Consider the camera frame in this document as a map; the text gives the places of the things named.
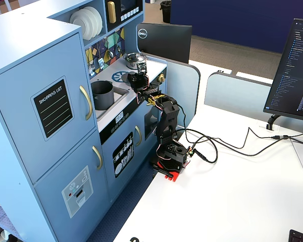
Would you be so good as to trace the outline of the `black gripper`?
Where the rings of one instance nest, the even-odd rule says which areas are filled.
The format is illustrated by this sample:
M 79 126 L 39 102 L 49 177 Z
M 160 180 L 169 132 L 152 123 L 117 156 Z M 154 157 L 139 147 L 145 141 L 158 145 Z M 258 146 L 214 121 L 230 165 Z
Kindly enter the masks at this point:
M 130 72 L 127 77 L 137 96 L 157 96 L 159 94 L 159 89 L 149 85 L 149 79 L 145 74 Z

